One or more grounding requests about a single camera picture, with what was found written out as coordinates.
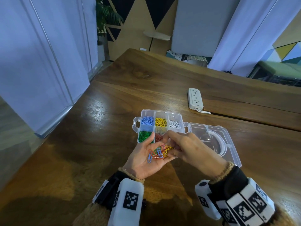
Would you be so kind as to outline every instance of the power outlet socket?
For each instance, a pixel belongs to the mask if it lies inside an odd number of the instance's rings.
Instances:
[[[189,88],[187,94],[188,94],[188,103],[190,109],[202,110],[204,108],[201,92],[198,89]]]

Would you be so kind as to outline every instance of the blue paper clip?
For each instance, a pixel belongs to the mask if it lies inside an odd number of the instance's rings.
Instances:
[[[161,148],[160,148],[160,147],[157,148],[157,153],[158,153],[158,156],[159,156],[160,158],[163,158],[163,157],[164,157],[164,155],[163,155],[162,152],[161,152]]]
[[[152,156],[151,154],[148,155],[148,162],[151,162]]]

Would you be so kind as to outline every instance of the potted plant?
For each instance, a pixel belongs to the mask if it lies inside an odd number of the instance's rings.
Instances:
[[[107,45],[106,24],[119,25],[123,22],[122,17],[114,12],[110,5],[105,5],[103,0],[96,0],[96,26],[97,26],[97,48],[98,61],[105,60],[104,44]]]

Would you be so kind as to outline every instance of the brown fuzzy sleeve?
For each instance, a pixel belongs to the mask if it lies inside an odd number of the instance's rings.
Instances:
[[[144,179],[137,179],[125,169],[118,168],[119,171],[130,176],[131,179],[144,183]],[[106,207],[90,203],[85,210],[73,221],[73,226],[107,226],[110,218],[110,211]]]
[[[223,180],[225,177],[227,177],[233,167],[234,164],[232,162],[228,162],[224,171],[219,176],[213,178],[209,183],[214,184]],[[271,217],[268,223],[262,224],[262,226],[296,226],[296,223],[283,208],[275,204],[274,215]]]

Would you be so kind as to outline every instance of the white curtain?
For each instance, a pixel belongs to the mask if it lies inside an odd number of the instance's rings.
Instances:
[[[83,0],[92,66],[98,62],[95,0]],[[81,0],[32,0],[75,101],[91,70]],[[29,0],[0,0],[0,95],[34,130],[71,104]]]
[[[240,0],[208,68],[246,77],[301,9],[301,0]]]

